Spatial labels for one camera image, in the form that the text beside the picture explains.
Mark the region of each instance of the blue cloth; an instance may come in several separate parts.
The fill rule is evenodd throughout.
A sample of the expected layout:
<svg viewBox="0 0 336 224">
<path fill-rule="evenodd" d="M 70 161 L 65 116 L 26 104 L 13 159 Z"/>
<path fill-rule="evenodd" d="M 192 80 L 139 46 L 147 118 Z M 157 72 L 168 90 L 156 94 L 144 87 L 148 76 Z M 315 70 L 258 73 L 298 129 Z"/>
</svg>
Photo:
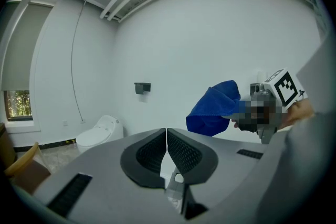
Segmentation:
<svg viewBox="0 0 336 224">
<path fill-rule="evenodd" d="M 209 87 L 186 117 L 188 131 L 207 136 L 225 131 L 230 120 L 221 116 L 238 112 L 239 101 L 238 86 L 233 80 Z"/>
</svg>

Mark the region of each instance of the toilet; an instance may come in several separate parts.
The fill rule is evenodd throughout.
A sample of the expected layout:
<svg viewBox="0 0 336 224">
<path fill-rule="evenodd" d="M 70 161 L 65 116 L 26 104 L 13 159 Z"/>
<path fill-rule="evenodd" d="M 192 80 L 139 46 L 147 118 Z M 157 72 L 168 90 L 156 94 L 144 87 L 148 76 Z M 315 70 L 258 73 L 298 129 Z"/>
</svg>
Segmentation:
<svg viewBox="0 0 336 224">
<path fill-rule="evenodd" d="M 79 152 L 83 153 L 89 148 L 120 138 L 123 138 L 121 122 L 112 116 L 104 115 L 92 129 L 78 135 L 76 143 Z"/>
</svg>

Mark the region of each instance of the tile floor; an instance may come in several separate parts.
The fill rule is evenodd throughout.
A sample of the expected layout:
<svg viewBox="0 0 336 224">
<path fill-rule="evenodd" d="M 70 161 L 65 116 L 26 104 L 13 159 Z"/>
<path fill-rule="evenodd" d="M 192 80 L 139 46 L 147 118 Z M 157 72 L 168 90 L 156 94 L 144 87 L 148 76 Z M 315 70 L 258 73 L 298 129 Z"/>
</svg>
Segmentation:
<svg viewBox="0 0 336 224">
<path fill-rule="evenodd" d="M 57 172 L 60 168 L 66 166 L 73 159 L 77 158 L 80 154 L 77 149 L 76 143 L 65 146 L 47 148 L 45 150 L 41 150 L 41 152 L 52 174 Z M 18 152 L 17 158 L 20 158 L 24 154 L 25 152 Z M 34 156 L 34 160 L 42 165 L 45 165 L 41 157 L 37 154 Z"/>
</svg>

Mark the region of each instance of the black wall-mounted dispenser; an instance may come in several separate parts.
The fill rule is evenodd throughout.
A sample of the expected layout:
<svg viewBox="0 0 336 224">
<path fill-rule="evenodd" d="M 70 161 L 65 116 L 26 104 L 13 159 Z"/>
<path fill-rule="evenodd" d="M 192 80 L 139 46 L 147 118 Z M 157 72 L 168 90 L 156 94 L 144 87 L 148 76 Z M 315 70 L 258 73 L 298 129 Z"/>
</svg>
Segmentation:
<svg viewBox="0 0 336 224">
<path fill-rule="evenodd" d="M 144 82 L 136 82 L 135 84 L 135 93 L 143 94 L 143 92 L 150 92 L 151 91 L 151 84 L 144 83 Z"/>
</svg>

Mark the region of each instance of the wooden chair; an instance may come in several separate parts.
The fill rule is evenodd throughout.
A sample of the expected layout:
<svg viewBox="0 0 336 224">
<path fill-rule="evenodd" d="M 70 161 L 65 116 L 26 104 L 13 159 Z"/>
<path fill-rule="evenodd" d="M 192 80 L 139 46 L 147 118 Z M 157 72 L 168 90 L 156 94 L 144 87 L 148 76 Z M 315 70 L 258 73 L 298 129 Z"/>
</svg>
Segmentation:
<svg viewBox="0 0 336 224">
<path fill-rule="evenodd" d="M 46 163 L 45 167 L 33 160 L 35 154 L 40 155 L 45 163 L 36 142 L 20 159 L 4 170 L 5 175 L 12 184 L 21 187 L 30 194 L 50 175 L 50 170 Z"/>
</svg>

